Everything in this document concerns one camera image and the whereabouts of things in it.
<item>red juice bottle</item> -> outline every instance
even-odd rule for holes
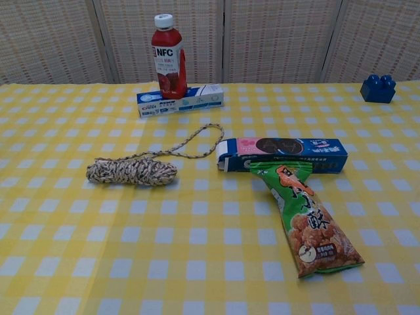
[[[186,94],[181,34],[173,28],[170,14],[156,15],[155,26],[157,30],[152,37],[152,46],[160,92],[164,98],[180,99]]]

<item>bundled rope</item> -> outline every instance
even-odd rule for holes
[[[210,150],[198,155],[175,152],[207,128],[216,128],[220,130],[220,136]],[[89,181],[95,183],[113,182],[147,186],[166,185],[175,179],[177,168],[171,163],[156,161],[153,158],[157,156],[181,156],[188,159],[205,158],[216,149],[217,144],[223,139],[223,136],[224,130],[222,126],[217,123],[208,123],[201,126],[182,143],[177,144],[166,151],[146,151],[139,154],[133,154],[132,156],[121,157],[119,159],[98,157],[95,159],[94,164],[87,167],[86,177]]]

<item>green snack bag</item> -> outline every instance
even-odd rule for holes
[[[305,162],[251,163],[277,199],[299,278],[358,266],[363,258],[316,194],[303,182],[312,172]]]

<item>bottle label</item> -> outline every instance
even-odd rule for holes
[[[160,89],[163,91],[175,91],[179,81],[182,41],[173,47],[152,47]]]

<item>toothpaste box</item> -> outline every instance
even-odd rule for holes
[[[137,94],[138,112],[141,117],[187,112],[223,106],[223,90],[220,85],[189,87],[180,100],[164,99],[160,91]]]

